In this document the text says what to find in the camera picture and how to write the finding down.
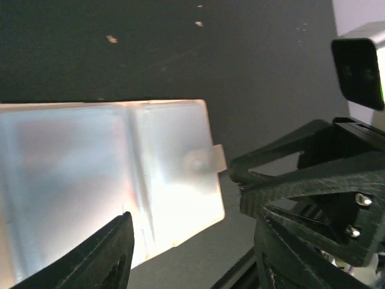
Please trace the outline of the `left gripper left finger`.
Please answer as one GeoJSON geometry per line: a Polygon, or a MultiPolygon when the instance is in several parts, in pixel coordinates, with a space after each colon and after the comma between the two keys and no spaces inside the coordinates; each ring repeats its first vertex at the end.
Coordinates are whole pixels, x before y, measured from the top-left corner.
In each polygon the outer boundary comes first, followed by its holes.
{"type": "Polygon", "coordinates": [[[14,288],[126,289],[133,252],[132,216],[125,212],[14,288]]]}

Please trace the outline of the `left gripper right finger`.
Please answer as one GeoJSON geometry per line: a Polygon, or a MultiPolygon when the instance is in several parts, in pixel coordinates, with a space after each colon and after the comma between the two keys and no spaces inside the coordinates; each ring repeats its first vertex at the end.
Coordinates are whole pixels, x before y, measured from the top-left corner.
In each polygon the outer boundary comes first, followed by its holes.
{"type": "Polygon", "coordinates": [[[261,287],[367,288],[323,253],[354,267],[368,265],[369,216],[368,210],[259,211],[254,246],[261,287]]]}

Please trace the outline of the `beige card holder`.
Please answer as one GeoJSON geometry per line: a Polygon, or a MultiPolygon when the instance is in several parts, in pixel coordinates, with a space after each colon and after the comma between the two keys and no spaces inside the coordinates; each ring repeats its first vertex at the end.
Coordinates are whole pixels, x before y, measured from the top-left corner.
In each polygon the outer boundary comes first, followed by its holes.
{"type": "Polygon", "coordinates": [[[1,105],[1,287],[129,212],[133,265],[225,216],[203,100],[1,105]]]}

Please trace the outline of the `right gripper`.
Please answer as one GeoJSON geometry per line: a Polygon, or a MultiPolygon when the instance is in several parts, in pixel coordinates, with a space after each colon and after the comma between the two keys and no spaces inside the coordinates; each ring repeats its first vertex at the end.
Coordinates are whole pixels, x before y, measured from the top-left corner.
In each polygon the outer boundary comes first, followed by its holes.
{"type": "Polygon", "coordinates": [[[230,163],[230,178],[253,184],[241,192],[240,211],[322,210],[322,248],[351,265],[367,265],[384,250],[384,133],[347,117],[313,120],[230,163]],[[301,152],[298,170],[272,177],[253,172],[301,152]]]}

